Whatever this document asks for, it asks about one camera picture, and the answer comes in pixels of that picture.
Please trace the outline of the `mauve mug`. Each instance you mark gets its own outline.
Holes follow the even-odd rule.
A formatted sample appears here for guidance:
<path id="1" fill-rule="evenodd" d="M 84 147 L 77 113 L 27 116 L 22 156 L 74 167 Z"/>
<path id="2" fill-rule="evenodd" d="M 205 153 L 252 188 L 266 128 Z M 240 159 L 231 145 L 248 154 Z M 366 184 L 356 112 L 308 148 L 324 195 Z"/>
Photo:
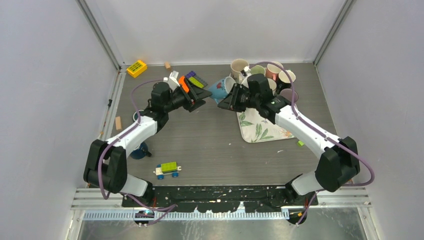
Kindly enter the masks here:
<path id="1" fill-rule="evenodd" d="M 291 101 L 292 103 L 296 103 L 299 99 L 298 93 L 293 91 L 291 88 L 285 88 L 280 92 L 280 95 L 285 99 Z"/>

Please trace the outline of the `light green mug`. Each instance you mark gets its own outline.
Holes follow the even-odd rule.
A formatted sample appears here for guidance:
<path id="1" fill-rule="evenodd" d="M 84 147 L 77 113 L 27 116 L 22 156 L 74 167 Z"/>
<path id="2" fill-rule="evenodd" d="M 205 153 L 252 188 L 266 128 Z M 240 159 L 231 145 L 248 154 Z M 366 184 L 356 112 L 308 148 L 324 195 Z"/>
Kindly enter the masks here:
<path id="1" fill-rule="evenodd" d="M 250 74 L 251 75 L 262 74 L 262 75 L 265 76 L 266 75 L 266 69 L 263 66 L 255 65 L 255 66 L 250 68 Z"/>

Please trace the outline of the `light blue mug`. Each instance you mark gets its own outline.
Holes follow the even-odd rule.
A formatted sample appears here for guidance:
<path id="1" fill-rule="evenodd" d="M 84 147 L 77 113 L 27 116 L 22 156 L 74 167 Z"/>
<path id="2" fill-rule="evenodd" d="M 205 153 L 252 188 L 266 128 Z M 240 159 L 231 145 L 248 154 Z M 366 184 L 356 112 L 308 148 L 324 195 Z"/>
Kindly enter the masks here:
<path id="1" fill-rule="evenodd" d="M 207 90 L 212 93 L 210 97 L 218 104 L 227 97 L 235 83 L 231 76 L 227 76 L 212 84 Z"/>

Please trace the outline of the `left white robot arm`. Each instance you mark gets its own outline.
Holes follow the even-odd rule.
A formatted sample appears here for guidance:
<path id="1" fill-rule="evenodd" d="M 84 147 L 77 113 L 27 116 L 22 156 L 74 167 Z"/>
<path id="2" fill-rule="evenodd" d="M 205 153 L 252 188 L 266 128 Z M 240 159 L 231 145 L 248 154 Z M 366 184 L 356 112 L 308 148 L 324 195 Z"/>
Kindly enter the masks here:
<path id="1" fill-rule="evenodd" d="M 188 80 L 171 88 L 166 81 L 153 81 L 148 105 L 135 110 L 137 120 L 107 140 L 94 140 L 89 148 L 83 179 L 99 187 L 105 200 L 110 194 L 127 194 L 141 207 L 153 202 L 153 184 L 128 173 L 127 159 L 149 137 L 157 134 L 179 108 L 193 112 L 206 103 L 212 93 Z"/>

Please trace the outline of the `dark teal mug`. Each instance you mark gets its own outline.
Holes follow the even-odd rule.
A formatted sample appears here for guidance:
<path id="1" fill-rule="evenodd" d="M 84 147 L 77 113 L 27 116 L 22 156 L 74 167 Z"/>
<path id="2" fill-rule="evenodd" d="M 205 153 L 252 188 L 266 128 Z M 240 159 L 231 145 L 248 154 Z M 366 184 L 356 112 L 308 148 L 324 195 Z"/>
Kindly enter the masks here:
<path id="1" fill-rule="evenodd" d="M 134 114 L 132 115 L 133 122 L 137 122 L 138 121 L 138 118 L 143 115 L 143 111 L 144 111 L 143 109 L 140 109 L 140 110 L 134 112 Z"/>

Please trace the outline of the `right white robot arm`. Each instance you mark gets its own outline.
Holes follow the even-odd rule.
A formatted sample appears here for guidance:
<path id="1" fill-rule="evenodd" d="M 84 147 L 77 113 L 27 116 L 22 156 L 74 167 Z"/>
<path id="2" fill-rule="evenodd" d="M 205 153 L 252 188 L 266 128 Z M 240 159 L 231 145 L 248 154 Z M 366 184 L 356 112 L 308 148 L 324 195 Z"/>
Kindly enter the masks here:
<path id="1" fill-rule="evenodd" d="M 229 94 L 218 103 L 221 109 L 242 113 L 255 109 L 269 122 L 290 131 L 318 158 L 316 170 L 301 174 L 285 185 L 285 198 L 291 205 L 299 205 L 306 194 L 318 190 L 335 192 L 360 172 L 355 156 L 356 142 L 331 134 L 297 111 L 294 102 L 281 95 L 273 95 L 265 76 L 250 75 L 248 86 L 234 84 Z"/>

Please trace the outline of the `black faceted mug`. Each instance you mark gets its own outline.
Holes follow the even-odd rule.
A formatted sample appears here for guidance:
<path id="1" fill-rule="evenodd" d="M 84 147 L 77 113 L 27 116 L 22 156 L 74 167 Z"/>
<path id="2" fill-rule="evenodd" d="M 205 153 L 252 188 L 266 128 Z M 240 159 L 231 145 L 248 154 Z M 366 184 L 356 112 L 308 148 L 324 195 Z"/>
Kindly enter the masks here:
<path id="1" fill-rule="evenodd" d="M 280 92 L 284 89 L 290 89 L 291 82 L 294 82 L 296 80 L 296 75 L 291 70 L 281 71 L 278 74 L 276 84 L 276 93 L 280 94 Z"/>

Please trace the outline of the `white mug black handle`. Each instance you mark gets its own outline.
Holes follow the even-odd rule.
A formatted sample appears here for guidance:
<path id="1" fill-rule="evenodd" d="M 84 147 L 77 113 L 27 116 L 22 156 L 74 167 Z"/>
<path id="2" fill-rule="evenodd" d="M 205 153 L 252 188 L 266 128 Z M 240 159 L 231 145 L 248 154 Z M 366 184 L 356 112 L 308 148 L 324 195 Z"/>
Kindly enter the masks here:
<path id="1" fill-rule="evenodd" d="M 272 91 L 272 94 L 274 95 L 276 93 L 276 89 L 277 89 L 277 83 L 275 80 L 268 78 L 268 85 Z"/>

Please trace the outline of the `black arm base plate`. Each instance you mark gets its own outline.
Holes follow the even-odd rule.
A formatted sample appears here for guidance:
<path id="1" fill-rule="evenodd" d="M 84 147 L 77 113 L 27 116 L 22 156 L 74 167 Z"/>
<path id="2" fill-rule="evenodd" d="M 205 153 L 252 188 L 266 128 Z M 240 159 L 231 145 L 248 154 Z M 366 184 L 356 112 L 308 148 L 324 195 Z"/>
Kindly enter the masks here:
<path id="1" fill-rule="evenodd" d="M 153 186 L 141 197 L 126 196 L 123 207 L 148 207 L 164 209 L 172 207 L 173 212 L 206 213 L 235 212 L 244 207 L 247 213 L 279 212 L 285 206 L 305 208 L 313 200 L 314 193 L 296 195 L 284 185 L 192 185 Z"/>

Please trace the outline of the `pink mug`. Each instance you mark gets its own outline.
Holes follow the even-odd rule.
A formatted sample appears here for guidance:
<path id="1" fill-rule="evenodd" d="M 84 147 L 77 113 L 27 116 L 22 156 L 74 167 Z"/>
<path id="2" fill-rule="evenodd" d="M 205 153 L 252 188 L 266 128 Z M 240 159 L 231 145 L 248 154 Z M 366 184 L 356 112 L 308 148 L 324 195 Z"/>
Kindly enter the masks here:
<path id="1" fill-rule="evenodd" d="M 269 79 L 276 81 L 278 79 L 279 73 L 282 71 L 284 66 L 277 61 L 268 63 L 266 65 L 265 76 Z"/>

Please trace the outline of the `beige floral mug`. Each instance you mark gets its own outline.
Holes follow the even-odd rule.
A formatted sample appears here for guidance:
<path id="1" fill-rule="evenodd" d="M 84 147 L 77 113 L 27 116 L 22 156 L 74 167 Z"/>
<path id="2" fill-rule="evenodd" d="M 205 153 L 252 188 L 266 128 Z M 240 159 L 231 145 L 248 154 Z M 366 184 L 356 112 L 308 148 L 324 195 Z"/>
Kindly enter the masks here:
<path id="1" fill-rule="evenodd" d="M 248 61 L 242 58 L 235 59 L 230 64 L 231 73 L 230 76 L 237 82 L 240 83 L 243 78 L 241 71 L 248 67 L 250 64 Z"/>

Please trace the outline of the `dark blue mug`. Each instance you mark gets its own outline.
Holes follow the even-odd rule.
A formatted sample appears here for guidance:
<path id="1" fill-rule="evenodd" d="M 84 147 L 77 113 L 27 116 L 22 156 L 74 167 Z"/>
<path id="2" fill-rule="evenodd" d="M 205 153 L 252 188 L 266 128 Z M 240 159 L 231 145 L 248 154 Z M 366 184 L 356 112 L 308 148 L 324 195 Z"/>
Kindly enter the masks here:
<path id="1" fill-rule="evenodd" d="M 130 157 L 135 160 L 140 160 L 144 157 L 151 157 L 152 153 L 149 151 L 148 145 L 143 141 L 138 148 L 131 152 Z"/>

